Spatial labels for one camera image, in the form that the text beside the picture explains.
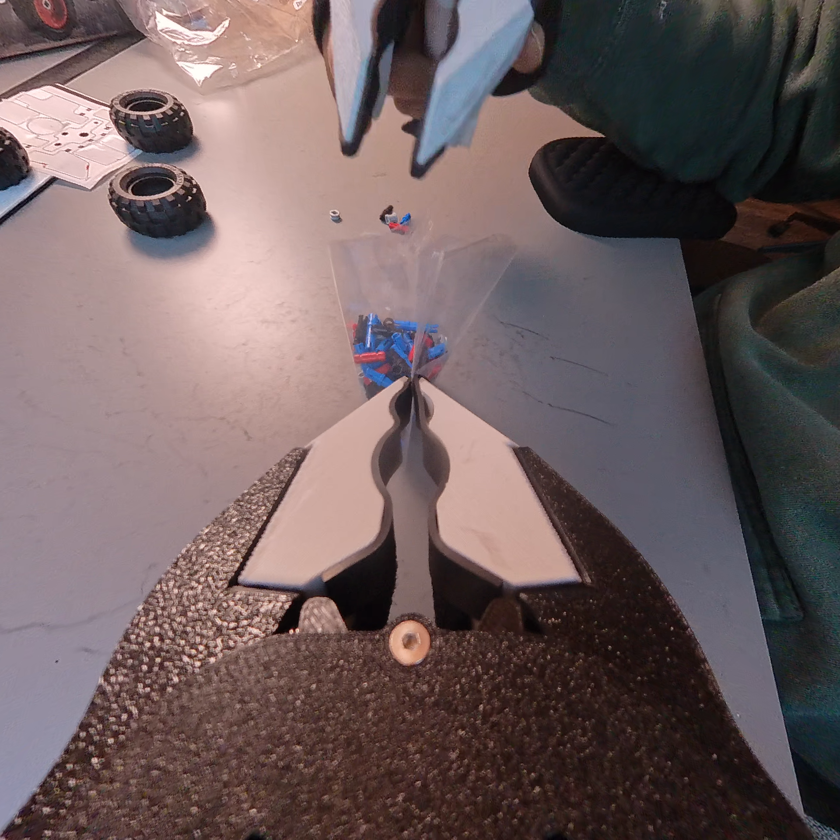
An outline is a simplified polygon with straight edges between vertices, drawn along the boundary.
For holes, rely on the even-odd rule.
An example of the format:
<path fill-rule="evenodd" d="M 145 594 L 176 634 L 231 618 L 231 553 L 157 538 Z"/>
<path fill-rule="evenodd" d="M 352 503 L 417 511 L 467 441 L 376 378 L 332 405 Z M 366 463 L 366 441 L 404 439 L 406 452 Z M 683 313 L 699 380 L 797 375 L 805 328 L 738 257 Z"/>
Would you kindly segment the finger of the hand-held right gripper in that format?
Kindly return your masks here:
<path fill-rule="evenodd" d="M 384 105 L 396 41 L 396 3 L 329 1 L 327 11 L 341 149 L 354 156 Z"/>
<path fill-rule="evenodd" d="M 423 177 L 447 147 L 470 144 L 482 104 L 519 56 L 532 21 L 529 1 L 427 3 L 426 48 L 436 64 L 412 177 Z"/>

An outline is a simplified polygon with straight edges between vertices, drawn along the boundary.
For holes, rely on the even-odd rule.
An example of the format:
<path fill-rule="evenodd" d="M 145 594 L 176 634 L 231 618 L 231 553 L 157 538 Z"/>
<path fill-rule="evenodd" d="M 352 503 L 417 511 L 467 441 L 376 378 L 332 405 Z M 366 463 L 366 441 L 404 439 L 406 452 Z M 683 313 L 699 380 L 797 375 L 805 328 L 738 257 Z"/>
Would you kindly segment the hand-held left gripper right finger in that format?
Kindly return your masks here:
<path fill-rule="evenodd" d="M 583 583 L 576 558 L 509 437 L 427 380 L 416 381 L 435 618 L 478 621 L 502 596 Z"/>

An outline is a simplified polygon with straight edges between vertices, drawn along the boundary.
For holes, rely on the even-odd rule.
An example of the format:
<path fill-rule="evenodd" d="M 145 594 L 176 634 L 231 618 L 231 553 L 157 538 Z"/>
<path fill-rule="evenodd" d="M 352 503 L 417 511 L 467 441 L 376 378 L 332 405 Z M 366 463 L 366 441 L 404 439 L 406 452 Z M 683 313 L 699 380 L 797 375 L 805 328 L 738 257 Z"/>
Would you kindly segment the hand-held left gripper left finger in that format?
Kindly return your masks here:
<path fill-rule="evenodd" d="M 326 595 L 345 618 L 384 621 L 396 583 L 387 483 L 402 463 L 413 391 L 399 380 L 316 437 L 239 572 L 239 583 Z"/>

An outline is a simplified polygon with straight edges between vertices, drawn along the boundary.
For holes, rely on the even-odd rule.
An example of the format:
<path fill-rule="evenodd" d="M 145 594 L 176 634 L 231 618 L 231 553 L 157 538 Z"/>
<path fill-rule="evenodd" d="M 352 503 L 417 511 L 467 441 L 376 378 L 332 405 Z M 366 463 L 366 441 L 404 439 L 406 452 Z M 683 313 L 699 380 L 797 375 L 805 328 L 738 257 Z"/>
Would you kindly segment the large clear plastic bag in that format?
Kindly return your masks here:
<path fill-rule="evenodd" d="M 203 92 L 294 67 L 314 52 L 308 1 L 119 4 L 131 23 L 167 50 Z"/>

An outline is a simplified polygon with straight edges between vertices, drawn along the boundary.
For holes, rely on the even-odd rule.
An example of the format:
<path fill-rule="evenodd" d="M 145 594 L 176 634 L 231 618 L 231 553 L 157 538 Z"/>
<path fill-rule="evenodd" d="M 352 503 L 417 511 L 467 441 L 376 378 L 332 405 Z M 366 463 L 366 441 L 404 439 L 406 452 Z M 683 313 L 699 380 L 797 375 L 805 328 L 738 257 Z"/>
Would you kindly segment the small bag of toy pins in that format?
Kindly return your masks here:
<path fill-rule="evenodd" d="M 509 268 L 516 247 L 492 235 L 368 235 L 330 246 L 333 280 L 366 397 L 398 379 L 436 379 Z"/>

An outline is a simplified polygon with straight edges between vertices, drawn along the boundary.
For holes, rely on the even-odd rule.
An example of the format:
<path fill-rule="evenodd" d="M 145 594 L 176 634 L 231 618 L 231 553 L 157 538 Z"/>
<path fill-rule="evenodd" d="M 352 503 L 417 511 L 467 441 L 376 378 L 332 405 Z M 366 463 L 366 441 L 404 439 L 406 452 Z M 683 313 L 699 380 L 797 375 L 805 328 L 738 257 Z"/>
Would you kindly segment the person's right forearm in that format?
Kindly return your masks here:
<path fill-rule="evenodd" d="M 733 203 L 838 198 L 838 2 L 561 2 L 555 18 L 532 95 L 639 165 Z"/>

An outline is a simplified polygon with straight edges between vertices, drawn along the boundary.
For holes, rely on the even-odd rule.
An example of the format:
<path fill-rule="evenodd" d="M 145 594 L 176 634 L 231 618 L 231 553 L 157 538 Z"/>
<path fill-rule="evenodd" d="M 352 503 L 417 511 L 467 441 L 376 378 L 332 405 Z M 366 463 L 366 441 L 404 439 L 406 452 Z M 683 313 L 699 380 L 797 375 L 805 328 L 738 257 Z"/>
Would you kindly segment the person's right hand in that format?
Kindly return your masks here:
<path fill-rule="evenodd" d="M 388 93 L 397 111 L 409 119 L 424 117 L 435 70 L 436 62 L 419 49 L 408 45 L 395 49 Z"/>

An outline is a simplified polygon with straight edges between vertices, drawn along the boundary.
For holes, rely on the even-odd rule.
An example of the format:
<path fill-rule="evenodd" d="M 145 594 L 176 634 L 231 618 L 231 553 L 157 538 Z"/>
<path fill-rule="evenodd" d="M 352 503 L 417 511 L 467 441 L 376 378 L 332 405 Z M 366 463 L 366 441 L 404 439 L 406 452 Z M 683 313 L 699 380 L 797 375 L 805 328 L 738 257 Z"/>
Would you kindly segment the black toy tire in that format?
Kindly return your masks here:
<path fill-rule="evenodd" d="M 20 141 L 8 130 L 1 128 L 0 190 L 16 186 L 30 174 L 31 167 L 27 151 Z"/>
<path fill-rule="evenodd" d="M 121 93 L 111 100 L 110 118 L 118 134 L 143 152 L 176 152 L 193 140 L 193 123 L 186 107 L 165 91 Z"/>
<path fill-rule="evenodd" d="M 108 194 L 119 220 L 147 237 L 182 236 L 201 226 L 207 218 L 200 185 L 173 164 L 125 167 L 111 179 Z"/>

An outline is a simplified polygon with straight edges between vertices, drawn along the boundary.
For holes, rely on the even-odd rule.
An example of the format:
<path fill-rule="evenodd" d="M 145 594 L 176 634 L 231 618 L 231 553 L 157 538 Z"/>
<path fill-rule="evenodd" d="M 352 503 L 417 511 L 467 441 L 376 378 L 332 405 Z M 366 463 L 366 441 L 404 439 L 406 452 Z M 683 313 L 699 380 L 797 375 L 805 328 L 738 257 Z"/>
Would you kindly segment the person's torso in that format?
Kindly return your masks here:
<path fill-rule="evenodd" d="M 802 802 L 837 830 L 838 235 L 695 310 Z"/>

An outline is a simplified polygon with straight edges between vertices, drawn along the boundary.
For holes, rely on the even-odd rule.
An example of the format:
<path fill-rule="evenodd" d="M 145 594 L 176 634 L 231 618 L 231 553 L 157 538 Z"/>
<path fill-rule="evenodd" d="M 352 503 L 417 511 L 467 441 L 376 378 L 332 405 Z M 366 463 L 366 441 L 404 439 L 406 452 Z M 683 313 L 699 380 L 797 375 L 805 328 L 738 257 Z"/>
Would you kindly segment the white sticker sheet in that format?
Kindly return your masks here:
<path fill-rule="evenodd" d="M 107 104 L 60 86 L 2 100 L 1 124 L 24 146 L 33 172 L 87 190 L 140 154 L 114 129 Z"/>

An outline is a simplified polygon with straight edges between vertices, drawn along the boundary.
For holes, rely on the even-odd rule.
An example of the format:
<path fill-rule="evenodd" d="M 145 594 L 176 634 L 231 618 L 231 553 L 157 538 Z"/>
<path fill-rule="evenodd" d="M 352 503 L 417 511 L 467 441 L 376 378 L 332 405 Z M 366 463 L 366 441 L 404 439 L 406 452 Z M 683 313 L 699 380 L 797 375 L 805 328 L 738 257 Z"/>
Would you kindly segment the toy truck box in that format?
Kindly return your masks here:
<path fill-rule="evenodd" d="M 2 59 L 136 32 L 116 1 L 1 2 Z"/>

